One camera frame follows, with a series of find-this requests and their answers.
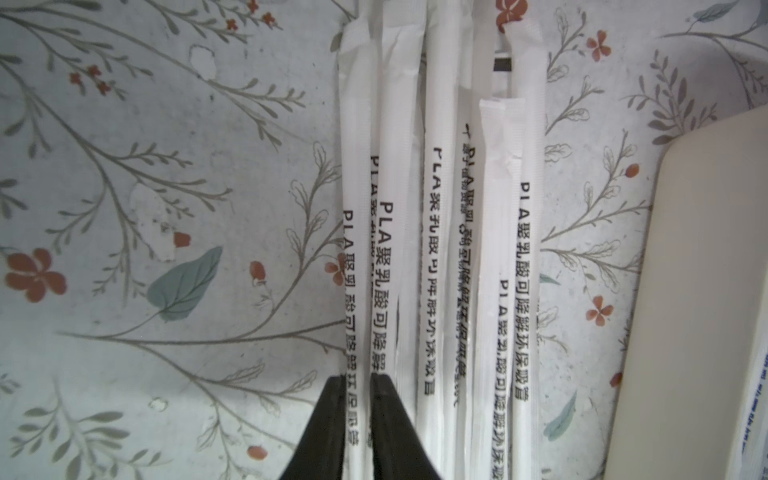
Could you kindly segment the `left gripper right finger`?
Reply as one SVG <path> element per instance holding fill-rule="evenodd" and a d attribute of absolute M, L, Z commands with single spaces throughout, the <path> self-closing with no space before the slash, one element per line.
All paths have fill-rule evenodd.
<path fill-rule="evenodd" d="M 440 479 L 388 375 L 371 374 L 370 398 L 374 478 Z"/>

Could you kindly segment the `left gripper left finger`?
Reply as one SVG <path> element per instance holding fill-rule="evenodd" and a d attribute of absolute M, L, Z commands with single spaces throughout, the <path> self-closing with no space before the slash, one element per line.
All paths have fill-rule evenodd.
<path fill-rule="evenodd" d="M 327 379 L 297 448 L 280 480 L 339 480 L 345 450 L 346 381 Z"/>

